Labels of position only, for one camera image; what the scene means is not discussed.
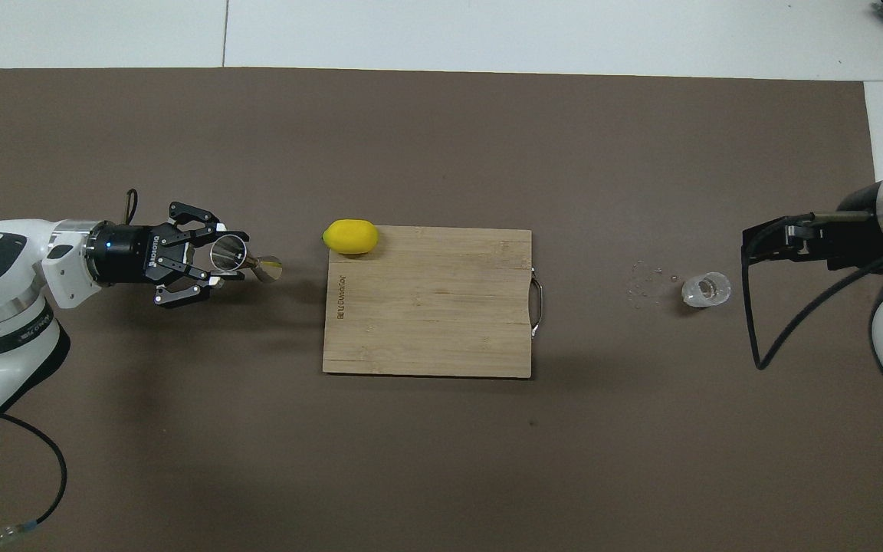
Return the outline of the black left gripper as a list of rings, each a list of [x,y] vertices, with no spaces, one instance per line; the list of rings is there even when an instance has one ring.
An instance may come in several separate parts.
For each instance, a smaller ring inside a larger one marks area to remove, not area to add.
[[[101,222],[89,234],[89,273],[98,283],[157,285],[153,304],[172,308],[201,303],[213,290],[230,281],[244,281],[245,273],[211,269],[185,275],[182,256],[186,245],[209,247],[233,238],[250,241],[241,231],[227,230],[211,211],[190,204],[169,204],[169,219],[158,225],[119,225]]]

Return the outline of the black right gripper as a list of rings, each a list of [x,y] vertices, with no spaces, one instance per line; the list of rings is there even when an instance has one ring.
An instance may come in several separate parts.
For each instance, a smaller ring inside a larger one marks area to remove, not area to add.
[[[827,263],[831,271],[848,267],[861,268],[883,256],[883,231],[876,219],[879,182],[849,193],[838,204],[839,211],[868,211],[865,222],[830,222],[820,227],[820,236],[807,230],[816,217],[783,216],[750,227],[742,233],[740,265],[751,266],[765,261],[813,261],[812,255]]]

